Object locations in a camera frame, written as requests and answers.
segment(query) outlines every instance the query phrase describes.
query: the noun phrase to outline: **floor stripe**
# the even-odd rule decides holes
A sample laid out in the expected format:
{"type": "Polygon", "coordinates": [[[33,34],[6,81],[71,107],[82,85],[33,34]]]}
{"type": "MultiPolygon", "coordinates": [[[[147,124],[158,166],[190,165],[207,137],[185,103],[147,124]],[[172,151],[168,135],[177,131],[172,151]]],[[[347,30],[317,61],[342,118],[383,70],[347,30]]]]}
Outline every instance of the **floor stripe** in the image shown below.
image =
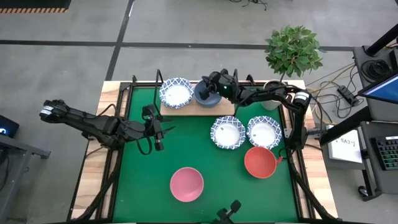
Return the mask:
{"type": "MultiPolygon", "coordinates": [[[[193,44],[193,43],[146,43],[146,42],[123,42],[122,47],[142,48],[180,48],[180,49],[243,49],[243,50],[265,50],[267,45],[257,44],[193,44]]],[[[353,51],[354,47],[321,46],[326,51],[353,51]]]]}
{"type": "Polygon", "coordinates": [[[116,62],[118,61],[121,45],[123,44],[123,38],[124,38],[124,35],[126,33],[127,25],[129,23],[130,13],[132,11],[133,3],[134,3],[134,0],[129,0],[129,2],[127,4],[126,12],[124,13],[123,22],[122,22],[122,25],[120,27],[120,31],[119,31],[118,39],[117,39],[117,42],[116,42],[116,46],[115,46],[115,48],[113,50],[113,54],[112,54],[112,57],[111,57],[111,61],[109,63],[108,71],[106,72],[105,81],[111,81],[112,80],[113,72],[114,72],[114,69],[116,67],[116,62]]]}
{"type": "Polygon", "coordinates": [[[114,46],[116,46],[116,42],[51,41],[51,40],[0,40],[0,45],[114,47],[114,46]]]}
{"type": "MultiPolygon", "coordinates": [[[[101,41],[51,41],[51,40],[0,40],[0,45],[51,45],[87,47],[137,47],[167,49],[243,49],[264,50],[267,45],[256,44],[186,44],[186,43],[143,43],[143,42],[101,42],[101,41]]],[[[321,46],[326,51],[351,52],[354,47],[321,46]]]]}

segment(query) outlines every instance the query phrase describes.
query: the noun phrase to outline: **wooden board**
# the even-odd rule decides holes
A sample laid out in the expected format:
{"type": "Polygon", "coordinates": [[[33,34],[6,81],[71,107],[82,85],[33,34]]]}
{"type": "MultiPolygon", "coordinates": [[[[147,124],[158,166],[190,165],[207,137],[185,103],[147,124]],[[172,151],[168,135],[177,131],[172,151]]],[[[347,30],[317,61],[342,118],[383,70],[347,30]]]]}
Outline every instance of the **wooden board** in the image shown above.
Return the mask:
{"type": "Polygon", "coordinates": [[[180,109],[168,108],[163,103],[160,106],[160,113],[164,116],[224,116],[234,115],[235,107],[226,98],[222,97],[220,102],[212,107],[202,107],[193,96],[192,102],[180,109]]]}
{"type": "MultiPolygon", "coordinates": [[[[101,97],[99,99],[97,114],[102,112],[109,104],[111,103],[116,104],[116,101],[118,99],[120,83],[121,82],[119,81],[104,82],[103,89],[101,92],[101,97]]],[[[288,83],[291,85],[295,85],[299,88],[305,88],[304,81],[302,80],[289,80],[288,83]]],[[[124,111],[125,107],[126,107],[126,98],[123,99],[121,112],[124,111]]],[[[289,114],[286,109],[284,110],[284,113],[285,113],[286,123],[289,127],[290,126],[289,114]]],[[[113,115],[114,110],[110,108],[105,114],[113,115]]],[[[315,127],[315,123],[313,122],[313,117],[310,108],[308,109],[305,115],[305,126],[307,128],[315,127]]],[[[309,139],[307,143],[318,147],[320,146],[319,142],[314,139],[309,139]]],[[[90,142],[88,145],[87,153],[97,149],[98,147],[99,147],[98,142],[96,141],[90,142]]],[[[317,197],[319,202],[324,206],[324,208],[331,215],[337,217],[335,202],[331,192],[328,174],[326,172],[326,167],[323,161],[322,152],[319,151],[318,149],[306,146],[303,149],[302,153],[303,153],[305,168],[307,171],[307,177],[311,191],[315,194],[315,196],[317,197]]],[[[78,186],[78,192],[76,195],[75,204],[72,208],[73,210],[72,218],[80,216],[84,212],[86,207],[93,201],[95,195],[98,193],[101,186],[101,179],[105,164],[105,158],[106,158],[106,150],[102,149],[90,155],[90,157],[88,157],[85,160],[78,186]]],[[[295,159],[296,168],[297,170],[299,170],[296,155],[294,155],[294,159],[295,159]]],[[[302,204],[304,217],[308,217],[307,204],[305,196],[301,189],[299,190],[299,194],[300,194],[300,202],[302,204]]],[[[108,191],[106,196],[104,209],[103,209],[103,216],[106,216],[108,211],[109,195],[110,195],[110,190],[108,191]]]]}

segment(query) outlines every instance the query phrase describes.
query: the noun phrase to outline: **bowl rim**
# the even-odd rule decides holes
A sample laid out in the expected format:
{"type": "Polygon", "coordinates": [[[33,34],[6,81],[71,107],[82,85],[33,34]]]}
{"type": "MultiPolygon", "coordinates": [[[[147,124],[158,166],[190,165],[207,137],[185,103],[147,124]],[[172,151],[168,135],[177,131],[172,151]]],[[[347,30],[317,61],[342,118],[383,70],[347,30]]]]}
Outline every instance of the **bowl rim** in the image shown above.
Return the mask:
{"type": "Polygon", "coordinates": [[[170,191],[172,192],[173,197],[174,197],[175,199],[181,201],[181,202],[192,202],[192,201],[198,199],[198,197],[199,197],[199,196],[201,195],[201,193],[203,192],[203,189],[204,189],[204,188],[205,188],[205,180],[203,180],[203,176],[201,175],[201,173],[200,173],[197,169],[195,169],[195,168],[193,168],[193,167],[182,167],[182,168],[179,168],[177,171],[174,172],[172,178],[170,179],[170,191]],[[172,188],[172,181],[173,181],[174,176],[175,176],[179,171],[181,171],[181,170],[183,170],[183,169],[191,169],[191,170],[194,170],[197,174],[199,174],[199,176],[200,176],[200,178],[201,178],[201,189],[200,189],[200,193],[199,193],[199,195],[198,195],[195,199],[190,200],[190,201],[183,201],[183,200],[180,200],[179,198],[177,198],[177,197],[175,196],[175,192],[173,192],[173,188],[172,188]]]}

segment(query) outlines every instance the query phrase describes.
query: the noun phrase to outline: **potted plant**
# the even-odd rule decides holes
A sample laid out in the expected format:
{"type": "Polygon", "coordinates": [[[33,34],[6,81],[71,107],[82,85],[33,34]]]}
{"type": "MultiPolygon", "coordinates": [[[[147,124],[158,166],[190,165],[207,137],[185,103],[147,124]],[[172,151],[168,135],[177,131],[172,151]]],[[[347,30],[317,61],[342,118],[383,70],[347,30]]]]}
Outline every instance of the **potted plant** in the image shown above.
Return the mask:
{"type": "MultiPolygon", "coordinates": [[[[291,77],[296,73],[298,77],[304,75],[306,70],[310,73],[322,66],[318,56],[319,42],[316,34],[304,26],[290,27],[289,25],[280,31],[272,31],[269,44],[266,48],[268,66],[274,69],[274,73],[281,76],[280,80],[271,80],[264,85],[265,90],[270,90],[282,83],[284,75],[291,77]]],[[[264,101],[262,106],[267,110],[273,110],[280,105],[278,101],[264,101]]]]}

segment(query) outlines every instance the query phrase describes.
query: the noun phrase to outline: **red bowl handle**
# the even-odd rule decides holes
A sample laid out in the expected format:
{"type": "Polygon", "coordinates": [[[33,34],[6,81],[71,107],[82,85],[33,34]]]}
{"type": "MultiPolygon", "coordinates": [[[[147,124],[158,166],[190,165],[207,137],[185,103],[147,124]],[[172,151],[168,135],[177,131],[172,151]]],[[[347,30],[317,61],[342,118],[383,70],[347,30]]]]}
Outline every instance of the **red bowl handle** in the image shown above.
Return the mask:
{"type": "Polygon", "coordinates": [[[279,157],[279,159],[276,161],[276,164],[277,164],[277,165],[280,164],[280,162],[282,162],[282,159],[284,159],[282,156],[279,157]]]}

